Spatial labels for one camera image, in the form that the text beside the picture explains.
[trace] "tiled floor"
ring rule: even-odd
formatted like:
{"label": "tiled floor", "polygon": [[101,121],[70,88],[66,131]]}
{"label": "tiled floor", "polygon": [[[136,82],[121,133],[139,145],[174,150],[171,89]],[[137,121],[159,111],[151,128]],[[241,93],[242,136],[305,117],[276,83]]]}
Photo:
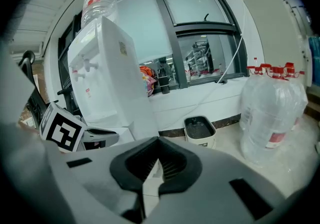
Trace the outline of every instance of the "tiled floor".
{"label": "tiled floor", "polygon": [[[315,144],[320,138],[318,122],[304,115],[297,128],[290,132],[276,156],[266,165],[257,166],[244,159],[240,150],[243,135],[239,124],[220,128],[216,132],[216,150],[226,152],[260,173],[272,182],[285,197],[304,187],[312,178],[319,156]],[[186,140],[177,137],[172,140]],[[143,185],[143,199],[148,216],[159,202],[158,188],[163,182],[162,173],[156,167]]]}

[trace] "cable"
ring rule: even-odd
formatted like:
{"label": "cable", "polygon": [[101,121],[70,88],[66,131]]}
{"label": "cable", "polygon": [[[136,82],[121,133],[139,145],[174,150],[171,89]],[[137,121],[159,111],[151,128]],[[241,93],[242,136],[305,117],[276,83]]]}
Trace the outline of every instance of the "cable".
{"label": "cable", "polygon": [[220,77],[220,79],[218,80],[218,82],[215,84],[215,86],[213,87],[213,89],[212,89],[211,91],[209,91],[209,93],[207,93],[196,105],[194,105],[194,107],[193,107],[190,111],[186,112],[185,114],[183,114],[182,116],[180,116],[179,118],[177,118],[176,121],[171,122],[170,124],[162,127],[162,128],[160,129],[160,131],[163,131],[164,129],[168,128],[169,126],[174,125],[174,124],[175,124],[176,122],[178,122],[181,118],[183,118],[183,117],[185,117],[186,115],[190,114],[192,111],[194,111],[200,104],[202,104],[202,103],[205,101],[205,99],[208,98],[208,97],[218,88],[220,81],[224,78],[225,74],[227,73],[228,69],[230,68],[231,64],[234,62],[234,59],[235,59],[236,55],[237,55],[238,52],[239,52],[241,42],[242,42],[242,40],[243,40],[243,38],[244,38],[245,27],[246,27],[246,5],[245,5],[245,2],[243,1],[243,26],[242,26],[242,30],[241,30],[241,38],[240,38],[238,47],[237,47],[237,49],[236,49],[236,51],[235,51],[235,53],[234,53],[234,55],[233,55],[232,60],[230,61],[229,65],[228,65],[228,67],[226,68],[226,70],[224,71],[224,73],[222,74],[222,76]]}

